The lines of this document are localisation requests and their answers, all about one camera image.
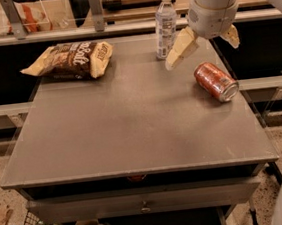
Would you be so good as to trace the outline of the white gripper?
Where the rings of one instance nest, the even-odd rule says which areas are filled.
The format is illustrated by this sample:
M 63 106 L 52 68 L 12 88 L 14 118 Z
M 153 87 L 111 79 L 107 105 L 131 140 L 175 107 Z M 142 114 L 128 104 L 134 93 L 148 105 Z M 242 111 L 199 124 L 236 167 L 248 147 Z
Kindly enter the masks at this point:
M 233 48 L 238 48 L 240 39 L 237 28 L 233 25 L 237 6 L 234 2 L 231 6 L 208 9 L 192 0 L 187 14 L 189 26 L 178 33 L 166 58 L 165 68 L 173 70 L 199 48 L 197 35 L 206 39 L 220 36 Z

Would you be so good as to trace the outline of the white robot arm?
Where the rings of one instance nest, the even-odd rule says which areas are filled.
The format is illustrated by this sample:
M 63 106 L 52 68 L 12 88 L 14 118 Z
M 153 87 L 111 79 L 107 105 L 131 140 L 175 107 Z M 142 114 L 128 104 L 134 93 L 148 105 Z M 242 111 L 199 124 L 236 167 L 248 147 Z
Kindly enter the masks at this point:
M 282 0 L 267 0 L 267 2 L 282 13 Z M 173 69 L 186 55 L 194 52 L 197 48 L 195 45 L 197 37 L 205 39 L 220 37 L 233 48 L 239 47 L 240 38 L 233 25 L 238 10 L 237 0 L 192 0 L 188 10 L 188 26 L 182 30 L 182 35 L 177 35 L 175 45 L 167 54 L 165 64 L 167 70 Z M 265 56 L 262 56 L 253 62 L 251 58 L 248 58 L 248 62 L 236 63 L 231 67 L 235 67 L 235 74 L 241 74 L 240 77 L 250 76 L 252 80 L 254 78 L 262 80 L 263 75 L 273 73 L 273 76 L 267 75 L 267 78 L 280 77 L 279 70 L 282 70 L 282 67 L 279 66 L 282 66 L 282 63 L 275 66 L 277 59 L 273 59 L 273 53 L 270 56 L 269 63 L 265 63 Z M 253 64 L 257 64 L 257 68 L 248 69 L 248 65 Z

